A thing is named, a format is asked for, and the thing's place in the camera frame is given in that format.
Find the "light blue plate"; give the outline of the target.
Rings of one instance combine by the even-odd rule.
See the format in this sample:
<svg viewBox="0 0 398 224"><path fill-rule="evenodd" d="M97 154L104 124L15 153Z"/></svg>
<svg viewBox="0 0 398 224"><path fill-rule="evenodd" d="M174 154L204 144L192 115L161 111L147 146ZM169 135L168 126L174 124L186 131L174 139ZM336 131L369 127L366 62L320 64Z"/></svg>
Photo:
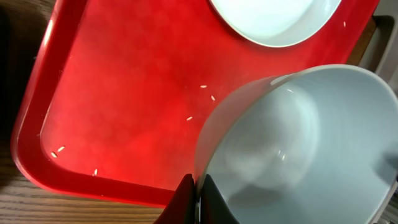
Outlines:
<svg viewBox="0 0 398 224"><path fill-rule="evenodd" d="M265 47L299 44L316 34L341 0L210 0L239 35Z"/></svg>

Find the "red serving tray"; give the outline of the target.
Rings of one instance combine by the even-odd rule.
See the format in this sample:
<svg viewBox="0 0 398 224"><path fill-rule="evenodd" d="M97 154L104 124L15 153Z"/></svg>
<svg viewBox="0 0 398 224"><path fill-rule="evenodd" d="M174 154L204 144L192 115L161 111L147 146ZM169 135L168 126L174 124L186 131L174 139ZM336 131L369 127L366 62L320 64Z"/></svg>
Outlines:
<svg viewBox="0 0 398 224"><path fill-rule="evenodd" d="M311 38L270 48L235 33L208 1L57 1L13 160L46 190L164 207L223 99L253 80L345 63L377 5L342 1Z"/></svg>

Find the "light blue bowl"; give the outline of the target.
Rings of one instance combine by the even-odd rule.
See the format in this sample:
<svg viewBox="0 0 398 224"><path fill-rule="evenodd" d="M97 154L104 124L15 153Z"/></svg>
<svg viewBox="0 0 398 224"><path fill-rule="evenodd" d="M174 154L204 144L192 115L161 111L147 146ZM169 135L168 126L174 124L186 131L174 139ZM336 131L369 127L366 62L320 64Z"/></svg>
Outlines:
<svg viewBox="0 0 398 224"><path fill-rule="evenodd" d="M254 80L205 121L194 174L238 223L370 223L397 177L397 96L344 64Z"/></svg>

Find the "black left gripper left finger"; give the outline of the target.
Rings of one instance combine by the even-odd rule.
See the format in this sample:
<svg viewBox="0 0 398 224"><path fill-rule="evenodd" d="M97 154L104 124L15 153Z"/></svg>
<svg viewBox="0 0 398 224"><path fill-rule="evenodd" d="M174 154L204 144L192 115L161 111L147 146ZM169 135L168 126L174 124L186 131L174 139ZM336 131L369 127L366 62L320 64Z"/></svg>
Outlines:
<svg viewBox="0 0 398 224"><path fill-rule="evenodd" d="M196 190L191 174L183 177L170 203L154 224L194 224Z"/></svg>

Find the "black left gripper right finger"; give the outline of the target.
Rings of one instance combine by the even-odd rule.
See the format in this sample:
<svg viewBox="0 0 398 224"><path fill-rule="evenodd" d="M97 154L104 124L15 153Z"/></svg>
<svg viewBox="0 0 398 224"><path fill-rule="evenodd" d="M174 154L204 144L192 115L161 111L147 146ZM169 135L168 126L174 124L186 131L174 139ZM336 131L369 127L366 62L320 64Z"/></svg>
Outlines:
<svg viewBox="0 0 398 224"><path fill-rule="evenodd" d="M239 224L210 175L206 175L200 190L201 224Z"/></svg>

